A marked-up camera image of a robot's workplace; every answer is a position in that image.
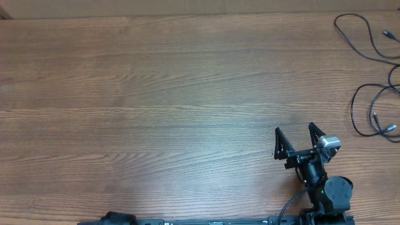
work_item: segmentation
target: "beige wall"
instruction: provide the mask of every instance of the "beige wall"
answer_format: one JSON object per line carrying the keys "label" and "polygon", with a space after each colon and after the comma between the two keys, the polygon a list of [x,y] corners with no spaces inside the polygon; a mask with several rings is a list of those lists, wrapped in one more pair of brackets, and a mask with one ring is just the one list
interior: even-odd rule
{"label": "beige wall", "polygon": [[0,0],[15,19],[395,10],[400,0]]}

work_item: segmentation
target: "wooden tabletop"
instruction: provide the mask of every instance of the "wooden tabletop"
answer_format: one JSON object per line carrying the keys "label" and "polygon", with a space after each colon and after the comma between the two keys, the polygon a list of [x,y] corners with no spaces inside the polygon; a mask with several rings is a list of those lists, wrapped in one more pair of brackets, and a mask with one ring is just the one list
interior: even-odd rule
{"label": "wooden tabletop", "polygon": [[[358,224],[398,224],[400,145],[361,137],[350,100],[391,66],[358,56],[338,12],[0,21],[0,224],[138,218],[265,218],[304,188],[273,158],[280,127],[297,150],[307,125],[336,134],[329,176],[354,183]],[[399,54],[400,12],[363,12]],[[362,20],[339,22],[375,56]],[[400,71],[393,83],[400,83]],[[355,117],[378,89],[360,92]],[[376,112],[399,122],[398,95]],[[306,196],[287,210],[309,207]]]}

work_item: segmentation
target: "black object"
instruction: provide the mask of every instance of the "black object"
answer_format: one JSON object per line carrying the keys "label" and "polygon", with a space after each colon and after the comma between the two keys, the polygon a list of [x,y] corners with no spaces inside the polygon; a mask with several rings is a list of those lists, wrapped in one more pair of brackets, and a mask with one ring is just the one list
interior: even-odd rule
{"label": "black object", "polygon": [[[378,54],[379,54],[382,58],[384,58],[384,59],[378,59],[378,58],[373,58],[373,57],[370,57],[370,56],[366,56],[365,54],[363,54],[363,53],[361,53],[360,51],[358,51],[358,49],[354,46],[354,44],[350,41],[350,39],[349,39],[349,38],[346,36],[346,34],[339,28],[339,26],[338,26],[338,24],[337,24],[338,19],[341,18],[341,17],[343,17],[343,16],[356,16],[356,17],[359,17],[359,18],[361,18],[362,20],[364,20],[364,22],[365,22],[366,25],[367,25],[368,33],[369,33],[369,38],[370,38],[370,40],[371,40],[371,44],[372,44],[372,46],[373,46],[375,52],[378,53]],[[395,71],[398,67],[400,67],[400,64],[399,64],[399,63],[396,63],[396,62],[392,62],[392,61],[385,60],[385,59],[400,59],[400,56],[387,56],[387,55],[385,55],[385,54],[382,54],[382,53],[377,49],[377,47],[375,46],[375,43],[374,43],[373,35],[372,35],[372,33],[371,33],[371,27],[370,27],[370,25],[369,25],[369,22],[368,22],[368,20],[367,20],[364,16],[362,16],[362,15],[354,14],[354,13],[341,14],[341,15],[338,15],[338,16],[336,17],[336,19],[334,20],[333,24],[334,24],[334,27],[342,34],[343,38],[344,38],[344,39],[346,40],[346,42],[350,45],[350,47],[353,48],[353,50],[355,50],[360,56],[362,56],[362,57],[364,57],[364,58],[366,58],[366,59],[372,60],[372,61],[376,61],[376,62],[380,62],[380,63],[385,63],[385,64],[389,64],[389,65],[394,66],[394,67],[390,70],[389,76],[387,77],[387,80],[388,80],[387,82],[389,83],[388,86],[387,86],[387,85],[383,85],[383,84],[363,84],[363,85],[361,85],[361,86],[359,86],[359,87],[357,88],[356,92],[354,93],[354,95],[353,95],[353,97],[352,97],[352,99],[351,99],[351,108],[350,108],[351,122],[352,122],[353,128],[356,130],[356,132],[357,132],[358,134],[360,134],[360,135],[362,135],[362,136],[364,136],[364,137],[371,137],[371,136],[380,135],[380,136],[386,138],[388,141],[390,141],[390,142],[392,142],[392,143],[400,143],[400,140],[398,140],[398,141],[397,141],[397,140],[393,140],[393,138],[400,138],[400,135],[390,135],[390,134],[388,134],[389,131],[392,131],[394,128],[396,128],[395,125],[390,126],[390,127],[387,127],[386,129],[383,129],[383,128],[381,127],[380,123],[379,123],[379,120],[377,120],[376,118],[374,118],[374,119],[375,119],[375,122],[376,122],[376,125],[377,125],[377,128],[376,128],[375,125],[373,124],[373,119],[372,119],[372,118],[373,118],[373,107],[374,107],[374,104],[375,104],[376,100],[378,99],[378,97],[381,95],[381,93],[382,93],[383,91],[385,91],[385,90],[388,90],[388,91],[395,91],[395,92],[397,92],[397,93],[400,94],[400,90],[397,88],[398,86],[400,86],[400,84],[393,85],[392,82],[391,82],[392,73],[393,73],[393,71]],[[389,32],[389,31],[384,31],[383,34],[384,34],[385,36],[387,36],[388,38],[391,38],[391,39],[393,39],[393,40],[395,40],[395,41],[400,42],[400,40],[398,40],[398,39],[394,36],[394,34],[392,34],[392,33]],[[382,88],[382,89],[376,94],[374,100],[372,100],[371,106],[370,106],[370,108],[369,108],[369,124],[371,125],[372,129],[375,131],[375,133],[372,133],[372,134],[364,134],[364,133],[360,132],[360,131],[357,129],[356,123],[354,122],[354,114],[353,114],[353,105],[354,105],[354,100],[355,100],[355,98],[356,98],[356,95],[357,95],[358,91],[359,91],[361,88],[364,88],[364,87],[367,87],[367,86],[375,86],[375,87],[380,87],[380,88]]]}
{"label": "black object", "polygon": [[[324,163],[338,152],[340,140],[322,132],[314,123],[309,124],[312,148],[295,151],[281,129],[275,129],[275,159],[286,159],[285,168],[296,168],[305,190],[292,198],[279,216],[265,219],[213,219],[163,221],[162,219],[136,219],[120,212],[108,212],[100,221],[81,222],[78,225],[354,225],[350,209],[353,184],[345,177],[328,178]],[[299,216],[283,216],[285,209],[299,196],[308,193],[312,208],[302,209]]]}

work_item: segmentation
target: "wooden table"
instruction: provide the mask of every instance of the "wooden table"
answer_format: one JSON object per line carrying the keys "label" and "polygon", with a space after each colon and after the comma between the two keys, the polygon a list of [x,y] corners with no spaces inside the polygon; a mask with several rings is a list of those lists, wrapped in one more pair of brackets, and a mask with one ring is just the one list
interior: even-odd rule
{"label": "wooden table", "polygon": [[[349,108],[391,66],[358,56],[338,14],[0,21],[0,224],[275,215],[303,187],[273,159],[274,129],[302,150],[311,121],[342,141],[326,170],[353,181],[358,224],[398,224],[400,145],[356,134]],[[362,14],[398,54],[381,31],[400,36],[400,12]],[[376,55],[360,19],[340,25]],[[364,132],[376,93],[356,99]],[[397,95],[376,111],[400,125]]]}

